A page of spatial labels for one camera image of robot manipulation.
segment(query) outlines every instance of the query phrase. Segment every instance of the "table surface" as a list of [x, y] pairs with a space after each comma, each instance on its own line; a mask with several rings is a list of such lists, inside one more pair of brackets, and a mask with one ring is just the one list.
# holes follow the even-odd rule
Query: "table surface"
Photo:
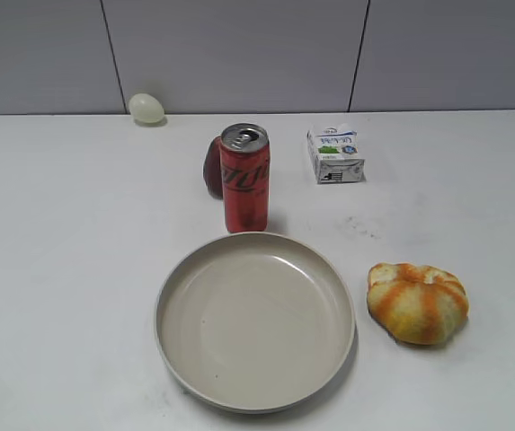
[[[153, 332], [164, 278], [226, 234], [201, 165], [225, 126], [271, 137], [271, 227], [339, 270], [357, 318], [342, 378], [263, 417], [183, 393]], [[367, 181], [316, 185], [305, 133], [349, 122]], [[379, 261], [439, 266], [470, 301], [445, 347], [368, 315]], [[515, 111], [0, 117], [0, 430], [515, 429]]]

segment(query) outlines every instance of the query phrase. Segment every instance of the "egg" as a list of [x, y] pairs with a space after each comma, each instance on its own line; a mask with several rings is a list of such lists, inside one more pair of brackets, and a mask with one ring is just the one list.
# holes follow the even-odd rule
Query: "egg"
[[129, 99], [129, 113], [135, 121], [147, 124], [158, 123], [165, 117], [164, 107], [149, 94], [135, 94]]

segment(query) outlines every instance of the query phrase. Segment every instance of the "soda can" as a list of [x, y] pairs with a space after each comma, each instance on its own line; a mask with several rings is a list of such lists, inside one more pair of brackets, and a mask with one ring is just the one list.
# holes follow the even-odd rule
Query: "soda can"
[[234, 124], [219, 142], [225, 224], [230, 233], [264, 231], [269, 211], [269, 138], [265, 129]]

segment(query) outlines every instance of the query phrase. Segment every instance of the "beige plastic plate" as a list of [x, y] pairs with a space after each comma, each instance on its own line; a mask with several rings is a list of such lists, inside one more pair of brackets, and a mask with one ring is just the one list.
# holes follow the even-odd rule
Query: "beige plastic plate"
[[192, 394], [266, 413], [313, 395], [339, 371], [355, 333], [347, 287], [306, 245], [239, 233], [185, 258], [156, 308], [162, 356]]

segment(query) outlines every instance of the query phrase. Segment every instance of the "bread roll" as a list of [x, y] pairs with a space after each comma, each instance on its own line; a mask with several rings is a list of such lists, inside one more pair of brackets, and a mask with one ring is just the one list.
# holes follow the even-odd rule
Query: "bread roll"
[[466, 319], [469, 302], [458, 278], [438, 268], [379, 263], [368, 273], [371, 315], [396, 339], [444, 342]]

